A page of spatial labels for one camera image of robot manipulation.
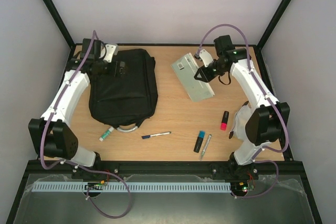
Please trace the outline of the grey notebook with barcode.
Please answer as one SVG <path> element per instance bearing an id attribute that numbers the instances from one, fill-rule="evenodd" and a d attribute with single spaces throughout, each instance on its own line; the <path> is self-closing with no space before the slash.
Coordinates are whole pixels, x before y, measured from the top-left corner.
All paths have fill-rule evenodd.
<path id="1" fill-rule="evenodd" d="M 172 63 L 171 67 L 193 102 L 200 102 L 215 95 L 209 83 L 194 78 L 199 66 L 191 53 L 182 56 Z"/>

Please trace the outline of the black student bag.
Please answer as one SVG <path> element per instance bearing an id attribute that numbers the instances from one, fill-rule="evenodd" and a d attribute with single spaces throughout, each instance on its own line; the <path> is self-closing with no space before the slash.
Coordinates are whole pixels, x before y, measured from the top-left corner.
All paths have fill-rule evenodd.
<path id="1" fill-rule="evenodd" d="M 154 115 L 158 102 L 155 59 L 145 49 L 122 50 L 113 57 L 124 62 L 117 75 L 115 64 L 106 74 L 90 75 L 89 110 L 100 123 L 139 127 Z"/>

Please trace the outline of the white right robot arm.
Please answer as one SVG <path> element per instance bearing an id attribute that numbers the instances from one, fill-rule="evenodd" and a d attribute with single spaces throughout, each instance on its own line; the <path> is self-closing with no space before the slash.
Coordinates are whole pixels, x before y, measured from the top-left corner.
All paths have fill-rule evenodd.
<path id="1" fill-rule="evenodd" d="M 194 78 L 209 83 L 224 74 L 234 77 L 244 91 L 248 103 L 235 115 L 233 135 L 242 144 L 230 157 L 229 172 L 239 178 L 247 172 L 263 150 L 283 153 L 289 145 L 287 122 L 290 107 L 270 92 L 253 65 L 247 47 L 236 49 L 229 35 L 214 40 L 217 59 L 198 48 L 195 58 L 203 62 Z"/>

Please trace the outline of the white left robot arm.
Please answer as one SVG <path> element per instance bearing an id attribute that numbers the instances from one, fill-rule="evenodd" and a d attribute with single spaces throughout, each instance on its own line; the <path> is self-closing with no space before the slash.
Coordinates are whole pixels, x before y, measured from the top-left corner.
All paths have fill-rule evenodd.
<path id="1" fill-rule="evenodd" d="M 58 162 L 70 161 L 75 165 L 93 167 L 98 153 L 79 145 L 70 128 L 74 110 L 90 78 L 103 74 L 120 77 L 124 62 L 113 59 L 118 45 L 105 44 L 98 39 L 84 39 L 82 50 L 66 64 L 62 84 L 48 109 L 38 119 L 31 119 L 28 130 L 34 149 L 40 159 L 56 158 Z"/>

